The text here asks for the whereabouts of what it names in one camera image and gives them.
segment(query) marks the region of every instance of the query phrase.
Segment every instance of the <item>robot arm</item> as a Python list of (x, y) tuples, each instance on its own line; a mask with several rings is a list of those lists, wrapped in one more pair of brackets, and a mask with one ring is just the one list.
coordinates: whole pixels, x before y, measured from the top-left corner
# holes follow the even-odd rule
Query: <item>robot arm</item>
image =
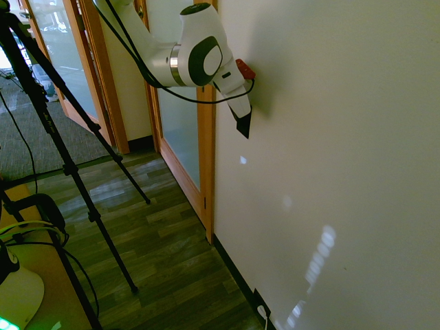
[[(137, 51), (161, 86), (196, 87), (211, 84), (225, 98), (246, 92), (245, 79), (228, 47), (219, 15), (209, 3), (199, 3), (182, 10), (180, 13), (182, 34), (179, 42), (160, 43), (151, 36), (139, 18), (133, 0), (93, 0), (93, 2), (132, 56)], [(116, 16), (128, 32), (135, 49), (127, 40)], [(245, 119), (248, 124), (250, 123), (251, 106), (247, 95), (228, 100), (228, 105), (237, 120), (237, 128), (240, 120)]]

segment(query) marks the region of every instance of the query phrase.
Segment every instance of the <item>desk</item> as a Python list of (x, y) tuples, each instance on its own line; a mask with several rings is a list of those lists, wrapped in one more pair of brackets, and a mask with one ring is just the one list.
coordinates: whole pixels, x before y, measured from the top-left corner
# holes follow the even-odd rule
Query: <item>desk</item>
[[(6, 193), (16, 201), (28, 196), (29, 190), (21, 185)], [(21, 211), (21, 215), (25, 220), (41, 220), (36, 207)], [(3, 209), (0, 228), (12, 223), (16, 223), (14, 217)], [(53, 242), (52, 235), (42, 230), (27, 234), (25, 241)], [(25, 330), (52, 330), (58, 322), (61, 327), (53, 329), (90, 330), (91, 325), (94, 329), (102, 329), (65, 254), (59, 254), (55, 247), (46, 245), (20, 245), (10, 249), (22, 266), (43, 279), (45, 286), (43, 302)]]

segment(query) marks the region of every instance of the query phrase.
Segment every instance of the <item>glass door panel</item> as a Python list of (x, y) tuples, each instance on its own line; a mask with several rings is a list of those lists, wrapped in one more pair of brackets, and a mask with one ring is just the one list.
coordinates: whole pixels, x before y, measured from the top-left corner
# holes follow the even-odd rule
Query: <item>glass door panel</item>
[(28, 0), (50, 60), (84, 110), (98, 118), (62, 0)]
[[(162, 42), (178, 42), (182, 33), (179, 14), (192, 4), (193, 0), (148, 0), (150, 33)], [(193, 87), (173, 87), (172, 90), (197, 99), (197, 90)], [(164, 139), (200, 190), (197, 104), (176, 98), (161, 89), (158, 93)]]

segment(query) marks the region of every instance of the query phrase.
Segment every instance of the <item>wooden floor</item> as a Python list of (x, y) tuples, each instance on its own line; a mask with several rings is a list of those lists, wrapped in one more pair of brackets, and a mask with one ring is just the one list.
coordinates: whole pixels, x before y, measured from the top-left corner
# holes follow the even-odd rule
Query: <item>wooden floor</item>
[[(65, 216), (71, 234), (66, 248), (92, 280), (104, 329), (262, 329), (160, 155), (134, 153), (124, 164), (151, 205), (115, 162), (80, 169), (80, 174), (140, 289), (136, 295), (98, 226), (87, 219), (73, 179), (57, 175), (39, 181), (39, 192), (49, 194)], [(94, 301), (85, 277), (77, 274)]]

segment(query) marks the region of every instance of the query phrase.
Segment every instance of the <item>black tripod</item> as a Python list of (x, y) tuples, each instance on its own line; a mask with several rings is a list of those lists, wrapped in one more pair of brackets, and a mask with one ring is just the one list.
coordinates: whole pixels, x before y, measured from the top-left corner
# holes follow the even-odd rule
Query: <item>black tripod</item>
[[(100, 126), (92, 122), (89, 116), (86, 114), (84, 109), (80, 106), (78, 101), (75, 99), (71, 91), (66, 87), (65, 82), (60, 77), (58, 72), (54, 69), (49, 60), (45, 57), (42, 51), (39, 49), (35, 40), (29, 35), (28, 31), (21, 24), (20, 20), (18, 20), (13, 14), (9, 13), (9, 7), (7, 1), (0, 0), (0, 45), (2, 46), (6, 56), (8, 57), (12, 68), (16, 74), (16, 77), (19, 79), (21, 86), (24, 89), (24, 92), (29, 96), (36, 113), (38, 114), (41, 123), (43, 124), (47, 133), (50, 134), (53, 139), (60, 156), (64, 161), (63, 170), (66, 175), (71, 175), (75, 181), (76, 186), (78, 187), (82, 198), (84, 199), (88, 209), (89, 209), (89, 220), (91, 222), (95, 221), (98, 225), (107, 245), (109, 246), (111, 253), (116, 259), (127, 283), (130, 285), (131, 291), (136, 292), (138, 288), (135, 286), (133, 280), (130, 277), (118, 251), (116, 250), (113, 241), (111, 240), (109, 233), (107, 232), (104, 223), (101, 220), (101, 215), (96, 209), (85, 185), (78, 174), (78, 167), (75, 165), (74, 161), (70, 157), (69, 152), (66, 149), (66, 146), (61, 139), (59, 132), (57, 131), (52, 118), (50, 117), (49, 111), (47, 110), (46, 98), (44, 94), (44, 89), (42, 86), (37, 84), (33, 79), (28, 66), (24, 58), (21, 55), (21, 52), (17, 46), (17, 43), (14, 40), (14, 36), (12, 35), (10, 29), (14, 31), (14, 33), (18, 36), (21, 42), (24, 44), (25, 48), (29, 53), (35, 58), (35, 60), (41, 65), (46, 74), (50, 77), (52, 82), (62, 91), (62, 93), (66, 96), (66, 98), (72, 103), (75, 110), (78, 112), (80, 117), (85, 121), (90, 131), (95, 134), (101, 144), (106, 148), (109, 154), (112, 156), (113, 160), (119, 165), (125, 175), (129, 178), (131, 183), (135, 186), (137, 191), (141, 194), (147, 204), (150, 204), (150, 200), (144, 194), (142, 189), (139, 187), (138, 183), (134, 180), (134, 178), (130, 175), (128, 170), (122, 164), (122, 157), (115, 154), (113, 149), (107, 144), (106, 140), (99, 133)], [(5, 203), (5, 207), (8, 209), (8, 212), (14, 215), (17, 221), (23, 221), (23, 218), (19, 214), (18, 210), (14, 209), (14, 202), (11, 201), (8, 196), (5, 194), (4, 190), (0, 187), (1, 199)]]

